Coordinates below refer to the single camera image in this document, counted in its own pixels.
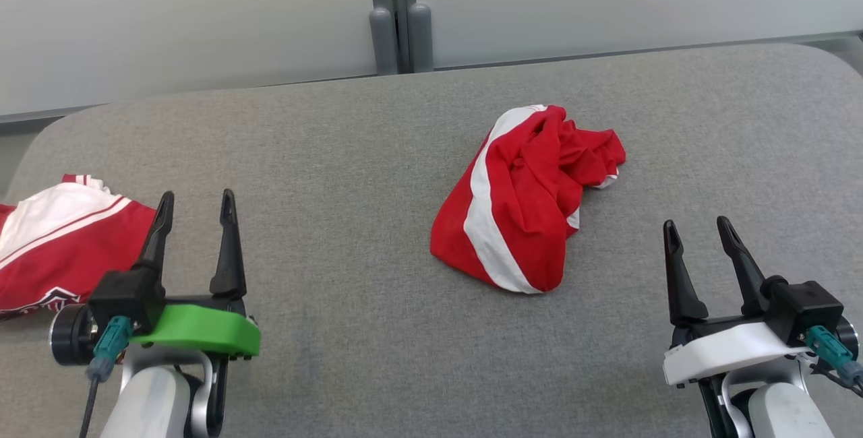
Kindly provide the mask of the grey rounded post bumper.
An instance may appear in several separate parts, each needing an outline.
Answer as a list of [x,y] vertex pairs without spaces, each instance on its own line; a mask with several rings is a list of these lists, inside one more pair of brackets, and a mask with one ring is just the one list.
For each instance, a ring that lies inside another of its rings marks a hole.
[[408,8],[408,47],[414,73],[434,71],[431,12],[431,8],[422,3],[414,3]]
[[376,72],[378,76],[397,75],[398,36],[394,15],[385,7],[373,8],[369,13],[369,26],[375,51]]

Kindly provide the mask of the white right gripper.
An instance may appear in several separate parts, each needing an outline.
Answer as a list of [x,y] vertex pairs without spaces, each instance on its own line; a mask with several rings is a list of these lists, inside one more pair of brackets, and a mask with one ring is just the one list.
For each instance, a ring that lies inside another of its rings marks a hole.
[[[761,269],[727,217],[718,216],[716,226],[722,248],[734,266],[743,298],[742,315],[764,315],[769,303],[761,294],[761,285],[765,281]],[[675,325],[672,345],[663,359],[666,385],[684,385],[693,379],[731,373],[804,352],[804,346],[787,345],[763,321],[739,323],[709,336],[694,337],[693,328],[686,325],[705,321],[709,312],[697,296],[688,275],[682,257],[684,246],[673,220],[663,223],[663,244],[669,321]]]

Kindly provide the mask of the red shorts with white stripe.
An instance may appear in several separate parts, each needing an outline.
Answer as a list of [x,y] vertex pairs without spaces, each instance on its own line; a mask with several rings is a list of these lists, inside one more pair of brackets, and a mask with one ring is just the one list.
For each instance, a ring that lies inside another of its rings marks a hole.
[[625,162],[613,130],[583,130],[554,104],[512,108],[438,211],[429,252],[502,290],[555,290],[585,190],[610,186]]

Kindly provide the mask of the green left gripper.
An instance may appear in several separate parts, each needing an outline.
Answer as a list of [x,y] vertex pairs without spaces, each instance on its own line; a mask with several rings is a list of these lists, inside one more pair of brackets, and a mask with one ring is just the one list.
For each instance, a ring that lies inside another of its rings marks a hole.
[[[161,272],[167,237],[173,228],[175,192],[161,195],[149,227],[138,265]],[[243,297],[247,282],[235,194],[222,193],[219,222],[222,226],[216,271],[210,294],[216,298],[169,302],[149,333],[136,331],[131,341],[141,346],[167,346],[212,353],[228,358],[257,357],[261,352],[261,330],[249,317]],[[240,298],[226,300],[218,298]]]

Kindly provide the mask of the red and white jersey shirt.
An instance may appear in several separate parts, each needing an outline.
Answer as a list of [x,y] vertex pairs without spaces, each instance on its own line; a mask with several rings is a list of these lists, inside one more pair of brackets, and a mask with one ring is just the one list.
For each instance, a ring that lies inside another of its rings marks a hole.
[[138,260],[155,214],[74,174],[0,204],[0,322],[86,302],[106,272]]

